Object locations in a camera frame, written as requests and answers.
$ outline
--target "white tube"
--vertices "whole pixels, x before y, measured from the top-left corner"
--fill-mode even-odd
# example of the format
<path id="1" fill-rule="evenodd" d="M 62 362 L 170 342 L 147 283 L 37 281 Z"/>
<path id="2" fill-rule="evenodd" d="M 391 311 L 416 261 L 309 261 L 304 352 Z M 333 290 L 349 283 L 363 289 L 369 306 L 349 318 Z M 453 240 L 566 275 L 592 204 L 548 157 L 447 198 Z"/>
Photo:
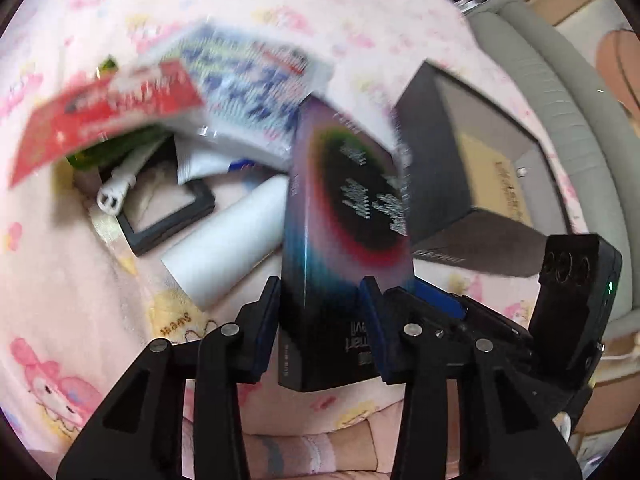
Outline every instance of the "white tube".
<path id="1" fill-rule="evenodd" d="M 285 175 L 271 177 L 162 256 L 169 273 L 201 310 L 282 243 L 288 188 Z"/>

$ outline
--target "pink blanket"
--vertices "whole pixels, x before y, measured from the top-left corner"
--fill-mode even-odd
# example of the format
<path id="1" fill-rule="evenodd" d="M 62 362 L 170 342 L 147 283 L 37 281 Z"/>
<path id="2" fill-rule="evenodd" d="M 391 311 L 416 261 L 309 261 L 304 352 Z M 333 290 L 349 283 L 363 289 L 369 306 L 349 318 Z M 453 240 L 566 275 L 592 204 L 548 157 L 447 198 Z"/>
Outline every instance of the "pink blanket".
<path id="1" fill-rule="evenodd" d="M 449 0 L 25 0 L 0 39 L 0 174 L 8 176 L 34 105 L 91 77 L 107 55 L 121 65 L 133 62 L 162 38 L 206 16 L 268 30 L 334 63 L 330 94 L 346 111 L 359 93 L 388 108 L 424 59 L 451 71 L 541 141 L 574 229 L 585 230 L 575 193 L 541 123 L 514 83 L 476 45 Z M 216 210 L 259 180 L 252 172 L 210 179 Z M 150 339 L 203 337 L 255 301 L 266 278 L 280 272 L 280 257 L 274 254 L 202 313 L 159 262 L 159 255 L 191 229 L 135 258 L 117 222 L 90 203 L 73 186 L 66 161 L 11 192 L 0 186 L 0 406 L 49 472 Z M 421 261 L 415 271 L 524 325 L 538 293 L 535 277 L 489 276 Z M 374 430 L 373 420 L 402 399 L 401 386 L 372 380 L 299 394 L 277 385 L 274 368 L 272 362 L 256 386 L 239 387 L 244 431 L 272 436 L 247 445 L 255 476 L 390 470 L 394 432 L 380 425 Z M 397 427 L 398 406 L 385 413 L 392 415 L 378 420 Z M 185 416 L 191 416 L 189 402 Z M 366 454 L 351 449 L 350 440 L 335 431 L 366 419 L 369 436 L 363 438 L 375 450 L 370 467 L 356 460 Z M 287 447 L 273 436 L 297 439 Z M 269 464 L 276 464 L 270 472 Z"/>

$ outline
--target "gray sofa armrest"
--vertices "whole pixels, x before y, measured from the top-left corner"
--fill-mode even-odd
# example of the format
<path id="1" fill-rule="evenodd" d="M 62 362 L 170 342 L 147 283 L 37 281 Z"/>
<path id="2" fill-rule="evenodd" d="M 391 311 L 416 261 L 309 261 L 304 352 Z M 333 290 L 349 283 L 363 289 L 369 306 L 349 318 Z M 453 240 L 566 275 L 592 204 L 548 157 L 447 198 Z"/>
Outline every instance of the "gray sofa armrest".
<path id="1" fill-rule="evenodd" d="M 551 136 L 588 227 L 622 253 L 611 319 L 622 318 L 640 306 L 640 139 L 593 67 L 524 0 L 489 0 L 467 17 Z"/>
<path id="2" fill-rule="evenodd" d="M 609 321 L 602 340 L 612 341 L 634 332 L 640 332 L 640 308 L 635 308 L 625 316 Z"/>

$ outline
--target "metal screw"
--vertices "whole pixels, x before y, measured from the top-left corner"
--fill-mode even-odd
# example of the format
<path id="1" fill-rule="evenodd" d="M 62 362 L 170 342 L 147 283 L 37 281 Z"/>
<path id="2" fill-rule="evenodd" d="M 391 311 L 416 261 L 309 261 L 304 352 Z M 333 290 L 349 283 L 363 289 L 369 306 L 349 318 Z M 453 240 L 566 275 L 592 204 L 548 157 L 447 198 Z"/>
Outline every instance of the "metal screw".
<path id="1" fill-rule="evenodd" d="M 158 338 L 149 343 L 149 350 L 159 353 L 165 351 L 168 346 L 169 342 L 166 339 Z"/>
<path id="2" fill-rule="evenodd" d="M 482 338 L 476 341 L 476 348 L 481 352 L 490 352 L 494 349 L 494 344 L 488 339 Z"/>
<path id="3" fill-rule="evenodd" d="M 416 323 L 407 323 L 404 326 L 404 333 L 416 337 L 422 333 L 422 327 Z"/>
<path id="4" fill-rule="evenodd" d="M 240 327 L 235 323 L 227 323 L 222 326 L 220 332 L 222 332 L 222 335 L 236 335 L 240 332 Z"/>

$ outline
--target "cardboard box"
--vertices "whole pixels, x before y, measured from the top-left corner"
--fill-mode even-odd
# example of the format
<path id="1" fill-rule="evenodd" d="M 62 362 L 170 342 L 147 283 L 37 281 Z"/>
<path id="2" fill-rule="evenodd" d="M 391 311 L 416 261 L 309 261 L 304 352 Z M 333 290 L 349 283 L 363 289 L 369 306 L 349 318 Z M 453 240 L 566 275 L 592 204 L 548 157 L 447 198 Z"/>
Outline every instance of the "cardboard box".
<path id="1" fill-rule="evenodd" d="M 396 105 L 414 257 L 531 276 L 546 237 L 570 232 L 551 168 L 533 135 L 443 70 L 424 63 Z"/>

